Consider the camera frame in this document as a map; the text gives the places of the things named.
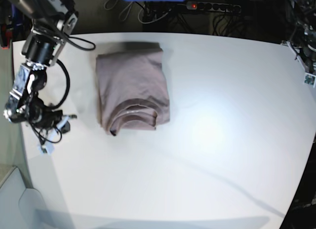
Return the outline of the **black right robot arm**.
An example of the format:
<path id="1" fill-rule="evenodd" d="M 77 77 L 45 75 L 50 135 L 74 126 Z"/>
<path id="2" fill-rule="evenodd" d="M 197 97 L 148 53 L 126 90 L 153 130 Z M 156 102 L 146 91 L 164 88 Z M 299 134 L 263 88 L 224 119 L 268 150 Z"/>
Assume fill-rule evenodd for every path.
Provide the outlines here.
<path id="1" fill-rule="evenodd" d="M 68 119 L 77 116 L 64 115 L 60 109 L 70 91 L 70 77 L 58 56 L 67 43 L 83 51 L 93 51 L 96 46 L 85 48 L 71 41 L 79 16 L 74 0 L 6 1 L 31 19 L 33 25 L 21 51 L 26 60 L 15 76 L 3 115 L 11 123 L 28 123 L 37 135 L 50 130 L 65 134 L 70 131 Z M 55 64 L 66 77 L 66 89 L 58 104 L 47 106 L 39 98 L 39 91 L 47 83 L 47 68 Z"/>

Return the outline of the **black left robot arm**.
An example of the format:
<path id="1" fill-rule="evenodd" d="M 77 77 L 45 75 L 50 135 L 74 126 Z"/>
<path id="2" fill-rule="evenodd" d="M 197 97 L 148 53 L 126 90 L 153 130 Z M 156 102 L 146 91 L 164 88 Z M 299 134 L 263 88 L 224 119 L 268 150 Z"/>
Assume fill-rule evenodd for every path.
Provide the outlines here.
<path id="1" fill-rule="evenodd" d="M 289 7 L 289 21 L 300 30 L 302 47 L 316 52 L 316 0 L 286 0 Z"/>

